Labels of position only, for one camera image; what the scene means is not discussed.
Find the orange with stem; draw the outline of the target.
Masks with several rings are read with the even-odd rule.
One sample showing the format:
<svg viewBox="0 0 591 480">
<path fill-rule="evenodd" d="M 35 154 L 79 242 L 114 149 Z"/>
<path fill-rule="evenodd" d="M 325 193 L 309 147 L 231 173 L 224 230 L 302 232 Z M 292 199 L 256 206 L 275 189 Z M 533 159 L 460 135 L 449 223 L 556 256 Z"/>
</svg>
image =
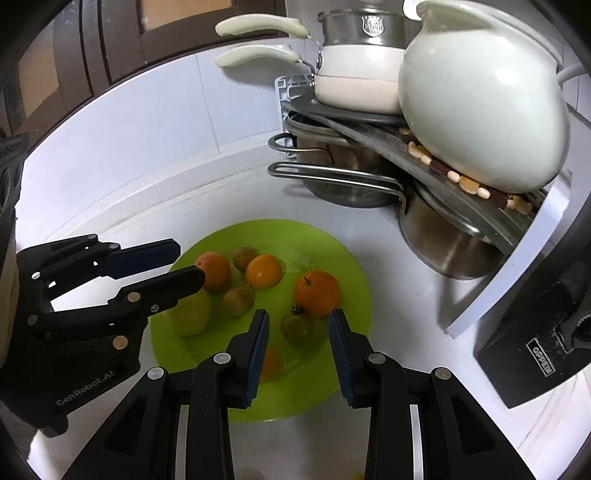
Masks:
<svg viewBox="0 0 591 480">
<path fill-rule="evenodd" d="M 328 316 L 339 307 L 341 291 L 332 274 L 322 270 L 308 271 L 294 286 L 294 302 L 315 318 Z"/>
</svg>

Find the small orange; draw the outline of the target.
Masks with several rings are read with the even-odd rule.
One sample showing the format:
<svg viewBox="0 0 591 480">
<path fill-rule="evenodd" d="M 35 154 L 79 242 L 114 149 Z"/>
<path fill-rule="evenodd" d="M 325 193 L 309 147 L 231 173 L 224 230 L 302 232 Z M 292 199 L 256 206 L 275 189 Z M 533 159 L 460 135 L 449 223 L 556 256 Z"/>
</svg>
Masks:
<svg viewBox="0 0 591 480">
<path fill-rule="evenodd" d="M 262 254 L 249 262 L 245 270 L 245 281 L 256 290 L 266 290 L 276 286 L 283 278 L 283 267 L 273 255 Z"/>
</svg>

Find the white ceramic pot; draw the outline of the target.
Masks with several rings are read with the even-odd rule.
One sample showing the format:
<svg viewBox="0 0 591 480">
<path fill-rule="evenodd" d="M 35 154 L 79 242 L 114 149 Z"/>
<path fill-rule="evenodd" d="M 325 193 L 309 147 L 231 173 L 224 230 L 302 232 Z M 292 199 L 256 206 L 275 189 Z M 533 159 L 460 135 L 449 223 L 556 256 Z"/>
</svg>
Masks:
<svg viewBox="0 0 591 480">
<path fill-rule="evenodd" d="M 399 71 L 408 126 L 438 159 L 486 186 L 528 193 L 562 169 L 570 120 L 565 67 L 535 29 L 471 1 L 423 1 Z"/>
</svg>

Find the brown kiwi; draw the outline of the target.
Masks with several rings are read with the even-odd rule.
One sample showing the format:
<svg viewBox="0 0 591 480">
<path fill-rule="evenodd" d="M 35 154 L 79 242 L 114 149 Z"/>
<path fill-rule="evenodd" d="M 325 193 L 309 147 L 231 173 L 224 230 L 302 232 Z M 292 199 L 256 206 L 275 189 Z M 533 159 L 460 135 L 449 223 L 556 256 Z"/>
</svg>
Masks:
<svg viewBox="0 0 591 480">
<path fill-rule="evenodd" d="M 249 246 L 242 246 L 232 253 L 232 263 L 240 272 L 245 272 L 249 263 L 259 255 L 255 248 Z"/>
<path fill-rule="evenodd" d="M 255 299 L 252 288 L 242 285 L 228 290 L 222 298 L 222 304 L 229 316 L 238 318 L 252 309 Z"/>
</svg>

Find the large orange mandarin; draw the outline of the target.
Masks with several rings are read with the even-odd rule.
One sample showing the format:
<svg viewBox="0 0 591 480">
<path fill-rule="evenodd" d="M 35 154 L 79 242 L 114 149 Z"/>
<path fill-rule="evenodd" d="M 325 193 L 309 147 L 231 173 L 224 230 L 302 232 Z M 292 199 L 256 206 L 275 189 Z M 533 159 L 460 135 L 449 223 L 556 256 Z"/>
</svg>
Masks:
<svg viewBox="0 0 591 480">
<path fill-rule="evenodd" d="M 204 289 L 218 294 L 226 289 L 231 280 L 228 260 L 215 252 L 205 252 L 195 260 L 195 266 L 205 274 Z"/>
</svg>

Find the cream saucepan upper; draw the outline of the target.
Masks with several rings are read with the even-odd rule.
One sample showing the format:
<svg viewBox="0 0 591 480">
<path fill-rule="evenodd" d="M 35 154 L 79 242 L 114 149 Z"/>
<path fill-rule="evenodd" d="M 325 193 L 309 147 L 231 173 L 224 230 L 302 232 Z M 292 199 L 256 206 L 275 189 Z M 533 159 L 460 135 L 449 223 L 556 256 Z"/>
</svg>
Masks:
<svg viewBox="0 0 591 480">
<path fill-rule="evenodd" d="M 318 22 L 324 35 L 324 40 L 318 43 L 318 74 L 385 81 L 398 79 L 405 49 L 418 26 L 401 14 L 370 7 L 322 12 L 318 14 Z M 215 26 L 219 36 L 263 30 L 311 38 L 300 20 L 270 14 L 238 15 Z"/>
</svg>

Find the green apple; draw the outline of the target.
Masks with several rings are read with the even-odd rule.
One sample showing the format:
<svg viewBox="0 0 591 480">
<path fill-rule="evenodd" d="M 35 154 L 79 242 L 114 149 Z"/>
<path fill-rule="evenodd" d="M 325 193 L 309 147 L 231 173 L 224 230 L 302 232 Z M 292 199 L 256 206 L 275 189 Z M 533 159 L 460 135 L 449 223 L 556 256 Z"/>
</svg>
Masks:
<svg viewBox="0 0 591 480">
<path fill-rule="evenodd" d="M 205 290 L 180 299 L 168 311 L 173 330 L 182 337 L 202 333 L 208 326 L 212 315 L 211 295 Z"/>
</svg>

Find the grey pot rack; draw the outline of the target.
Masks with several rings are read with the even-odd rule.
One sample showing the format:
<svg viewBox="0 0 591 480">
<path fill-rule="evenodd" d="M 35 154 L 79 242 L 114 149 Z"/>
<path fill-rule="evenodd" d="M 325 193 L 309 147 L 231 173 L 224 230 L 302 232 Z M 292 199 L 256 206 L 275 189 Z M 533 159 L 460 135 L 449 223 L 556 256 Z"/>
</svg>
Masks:
<svg viewBox="0 0 591 480">
<path fill-rule="evenodd" d="M 394 117 L 381 125 L 355 122 L 349 117 L 322 116 L 318 112 L 320 105 L 315 100 L 304 99 L 301 100 L 303 104 L 297 106 L 294 100 L 311 93 L 311 81 L 307 74 L 276 78 L 274 89 L 281 121 L 287 119 L 288 112 L 297 111 L 373 149 L 436 194 L 447 207 L 481 229 L 506 256 L 482 293 L 447 328 L 450 336 L 458 338 L 476 324 L 518 283 L 540 254 L 550 251 L 550 239 L 558 230 L 570 203 L 572 174 L 568 169 L 562 169 L 548 187 L 528 196 L 539 199 L 541 204 L 535 214 L 523 216 L 515 210 L 500 209 L 488 200 L 464 192 L 447 177 L 414 159 L 400 138 Z"/>
</svg>

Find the steel pan under rack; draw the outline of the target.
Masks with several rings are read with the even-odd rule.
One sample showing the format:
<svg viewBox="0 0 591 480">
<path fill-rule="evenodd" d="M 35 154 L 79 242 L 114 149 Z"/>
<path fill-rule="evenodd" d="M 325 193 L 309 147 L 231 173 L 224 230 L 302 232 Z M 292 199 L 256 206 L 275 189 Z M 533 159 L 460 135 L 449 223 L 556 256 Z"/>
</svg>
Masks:
<svg viewBox="0 0 591 480">
<path fill-rule="evenodd" d="M 294 161 L 271 164 L 271 176 L 300 179 L 318 198 L 346 207 L 406 207 L 402 175 L 379 153 L 297 112 L 283 126 L 267 145 Z"/>
</svg>

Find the small orange mandarin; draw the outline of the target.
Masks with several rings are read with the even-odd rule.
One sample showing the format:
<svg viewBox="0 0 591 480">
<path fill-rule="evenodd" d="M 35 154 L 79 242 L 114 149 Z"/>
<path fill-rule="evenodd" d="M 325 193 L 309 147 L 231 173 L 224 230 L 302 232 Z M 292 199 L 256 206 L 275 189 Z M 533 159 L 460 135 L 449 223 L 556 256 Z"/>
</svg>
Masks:
<svg viewBox="0 0 591 480">
<path fill-rule="evenodd" d="M 262 372 L 260 373 L 260 381 L 267 382 L 273 380 L 283 371 L 283 362 L 280 359 L 279 353 L 276 349 L 268 347 L 266 349 L 266 356 L 263 359 Z"/>
</svg>

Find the black knife block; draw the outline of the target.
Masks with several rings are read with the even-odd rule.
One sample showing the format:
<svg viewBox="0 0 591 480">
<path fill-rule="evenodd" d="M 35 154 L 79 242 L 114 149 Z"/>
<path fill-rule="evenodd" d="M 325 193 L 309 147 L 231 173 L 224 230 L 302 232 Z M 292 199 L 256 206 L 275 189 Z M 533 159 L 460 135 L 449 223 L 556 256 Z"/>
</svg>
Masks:
<svg viewBox="0 0 591 480">
<path fill-rule="evenodd" d="M 527 279 L 476 359 L 509 408 L 590 364 L 590 202 Z"/>
</svg>

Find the dark wooden window frame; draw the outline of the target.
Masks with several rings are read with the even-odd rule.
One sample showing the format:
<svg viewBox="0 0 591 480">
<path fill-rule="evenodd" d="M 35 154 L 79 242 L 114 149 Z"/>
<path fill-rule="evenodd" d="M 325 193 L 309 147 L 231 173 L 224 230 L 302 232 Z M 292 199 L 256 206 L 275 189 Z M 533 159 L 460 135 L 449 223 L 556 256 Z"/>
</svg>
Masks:
<svg viewBox="0 0 591 480">
<path fill-rule="evenodd" d="M 283 1 L 4 1 L 1 135 L 35 146 L 84 104 L 183 55 L 225 46 L 218 22 Z"/>
</svg>

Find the steel pot with lid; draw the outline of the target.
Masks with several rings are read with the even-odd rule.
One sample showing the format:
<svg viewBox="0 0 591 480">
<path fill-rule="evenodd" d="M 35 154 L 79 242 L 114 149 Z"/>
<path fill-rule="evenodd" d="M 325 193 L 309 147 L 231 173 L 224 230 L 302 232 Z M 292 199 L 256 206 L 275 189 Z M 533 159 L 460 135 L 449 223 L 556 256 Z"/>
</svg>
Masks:
<svg viewBox="0 0 591 480">
<path fill-rule="evenodd" d="M 406 49 L 421 22 L 373 7 L 339 9 L 318 14 L 324 45 L 377 45 Z"/>
</svg>

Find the steel pot under rack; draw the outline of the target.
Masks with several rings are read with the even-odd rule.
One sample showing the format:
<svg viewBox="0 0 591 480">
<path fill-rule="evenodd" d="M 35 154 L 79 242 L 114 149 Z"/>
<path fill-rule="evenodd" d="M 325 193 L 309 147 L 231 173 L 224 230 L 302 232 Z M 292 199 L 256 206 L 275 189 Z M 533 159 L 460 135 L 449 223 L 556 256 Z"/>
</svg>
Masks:
<svg viewBox="0 0 591 480">
<path fill-rule="evenodd" d="M 417 184 L 400 220 L 407 245 L 430 268 L 460 280 L 493 272 L 503 253 L 485 233 Z"/>
</svg>

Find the cream saucepan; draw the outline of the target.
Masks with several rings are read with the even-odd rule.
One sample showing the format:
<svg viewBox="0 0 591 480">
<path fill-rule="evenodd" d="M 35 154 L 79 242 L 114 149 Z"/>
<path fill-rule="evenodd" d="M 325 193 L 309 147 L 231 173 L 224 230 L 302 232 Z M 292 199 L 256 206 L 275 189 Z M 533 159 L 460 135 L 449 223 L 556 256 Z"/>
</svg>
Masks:
<svg viewBox="0 0 591 480">
<path fill-rule="evenodd" d="M 418 26 L 401 14 L 370 7 L 322 12 L 318 14 L 318 22 L 324 35 L 324 40 L 318 43 L 318 74 L 385 81 L 398 79 L 405 49 Z M 300 20 L 270 14 L 238 15 L 215 26 L 219 36 L 263 30 L 311 38 Z"/>
<path fill-rule="evenodd" d="M 304 62 L 288 45 L 243 45 L 221 53 L 219 68 L 263 58 L 307 65 L 314 73 L 315 97 L 324 105 L 356 112 L 400 115 L 399 70 L 405 49 L 377 45 L 335 45 L 322 50 L 322 66 Z"/>
</svg>

